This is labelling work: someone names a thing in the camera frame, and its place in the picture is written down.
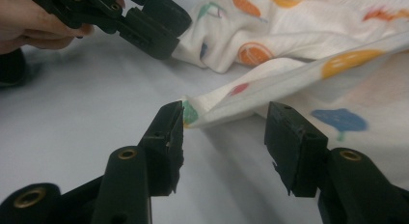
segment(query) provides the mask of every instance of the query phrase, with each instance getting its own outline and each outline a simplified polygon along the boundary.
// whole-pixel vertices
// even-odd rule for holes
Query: orange dot
[[[232,0],[234,5],[246,14],[254,15],[257,17],[261,16],[259,8],[252,4],[249,0]]]
[[[238,60],[249,66],[258,66],[274,57],[264,45],[257,42],[247,42],[241,45],[237,54]]]
[[[384,54],[384,51],[379,49],[367,49],[343,53],[325,63],[322,67],[322,78],[328,78],[342,71],[359,67],[382,54]]]

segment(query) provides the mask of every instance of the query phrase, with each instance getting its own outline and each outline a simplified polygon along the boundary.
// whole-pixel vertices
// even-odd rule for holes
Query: white table surface
[[[186,10],[198,2],[175,1]],[[156,61],[98,30],[63,50],[24,51],[32,80],[0,90],[0,201],[31,183],[65,193],[101,176],[109,154],[138,144],[162,105],[248,70]],[[152,198],[153,223],[322,223],[316,199],[287,196],[263,145],[264,125],[254,116],[186,129],[177,193]]]

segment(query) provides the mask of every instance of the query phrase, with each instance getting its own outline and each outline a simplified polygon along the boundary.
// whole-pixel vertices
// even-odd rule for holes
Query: hand
[[[123,0],[117,2],[124,6]],[[75,37],[84,37],[93,31],[90,24],[79,29],[68,28],[32,0],[0,0],[0,54],[12,52],[25,44],[60,49],[68,46]]]

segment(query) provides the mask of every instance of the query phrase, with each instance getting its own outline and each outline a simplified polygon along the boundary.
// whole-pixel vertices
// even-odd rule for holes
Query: fabric
[[[369,153],[409,188],[409,0],[203,0],[191,15],[174,57],[249,71],[183,98],[186,127],[265,117],[279,101],[327,135],[329,148]]]

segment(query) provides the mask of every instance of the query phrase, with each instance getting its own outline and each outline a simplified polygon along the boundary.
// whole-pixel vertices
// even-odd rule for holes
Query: gray surface
[[[197,2],[176,1],[186,9]],[[99,31],[64,50],[25,52],[33,79],[0,90],[0,201],[31,183],[65,193],[102,175],[109,154],[136,145],[160,106],[247,71],[154,61]],[[153,223],[321,223],[315,199],[286,195],[263,132],[256,116],[185,130],[177,194],[152,199]]]

